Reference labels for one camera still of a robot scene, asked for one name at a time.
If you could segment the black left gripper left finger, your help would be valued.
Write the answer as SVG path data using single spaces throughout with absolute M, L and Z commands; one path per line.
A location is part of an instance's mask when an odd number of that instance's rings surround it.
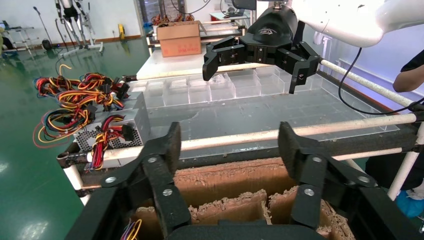
M 111 193 L 122 215 L 151 199 L 164 238 L 191 224 L 187 204 L 174 181 L 181 145 L 181 126 L 172 122 L 166 135 L 147 141 L 136 159 L 116 170 L 115 181 L 101 187 Z

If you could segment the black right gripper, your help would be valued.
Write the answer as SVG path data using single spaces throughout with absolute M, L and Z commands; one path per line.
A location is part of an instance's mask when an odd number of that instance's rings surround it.
M 220 66 L 245 62 L 277 65 L 291 75 L 289 94 L 315 75 L 321 57 L 304 41 L 293 45 L 298 27 L 294 10 L 286 5 L 269 7 L 239 41 L 234 36 L 206 45 L 202 77 L 209 81 Z

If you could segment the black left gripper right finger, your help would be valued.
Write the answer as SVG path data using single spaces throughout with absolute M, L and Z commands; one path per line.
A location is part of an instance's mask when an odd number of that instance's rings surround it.
M 321 201 L 336 207 L 350 222 L 375 214 L 370 193 L 375 181 L 364 172 L 331 157 L 317 140 L 299 136 L 288 122 L 278 130 L 278 150 L 298 191 L 291 210 L 291 222 L 317 229 Z

